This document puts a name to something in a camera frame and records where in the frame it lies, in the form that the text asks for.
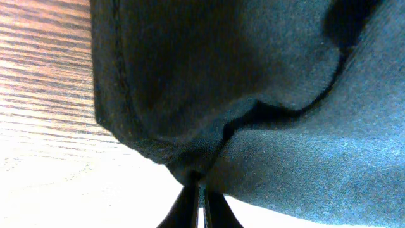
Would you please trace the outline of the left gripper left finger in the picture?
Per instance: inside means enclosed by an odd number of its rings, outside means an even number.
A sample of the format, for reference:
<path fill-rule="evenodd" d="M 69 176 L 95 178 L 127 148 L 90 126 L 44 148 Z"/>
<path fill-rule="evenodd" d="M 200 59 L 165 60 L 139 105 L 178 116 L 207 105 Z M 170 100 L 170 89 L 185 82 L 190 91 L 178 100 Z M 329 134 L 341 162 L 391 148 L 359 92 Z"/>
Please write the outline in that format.
<path fill-rule="evenodd" d="M 197 228 L 199 188 L 184 186 L 157 228 Z"/>

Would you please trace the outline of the black t-shirt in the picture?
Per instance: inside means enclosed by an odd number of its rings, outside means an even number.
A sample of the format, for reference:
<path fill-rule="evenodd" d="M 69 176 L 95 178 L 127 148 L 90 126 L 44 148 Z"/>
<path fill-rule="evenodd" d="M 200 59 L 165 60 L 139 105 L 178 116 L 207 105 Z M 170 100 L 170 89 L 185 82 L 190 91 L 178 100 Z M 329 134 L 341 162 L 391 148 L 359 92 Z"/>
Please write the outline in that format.
<path fill-rule="evenodd" d="M 404 226 L 404 2 L 90 2 L 96 122 L 183 186 Z"/>

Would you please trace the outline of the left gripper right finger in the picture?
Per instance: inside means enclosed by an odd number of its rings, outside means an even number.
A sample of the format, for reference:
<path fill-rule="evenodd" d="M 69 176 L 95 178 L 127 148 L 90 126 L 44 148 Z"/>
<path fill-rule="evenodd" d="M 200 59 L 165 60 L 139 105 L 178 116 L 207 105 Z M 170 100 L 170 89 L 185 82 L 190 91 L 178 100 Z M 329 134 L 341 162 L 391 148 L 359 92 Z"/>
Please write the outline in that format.
<path fill-rule="evenodd" d="M 202 189 L 205 228 L 243 228 L 222 193 Z"/>

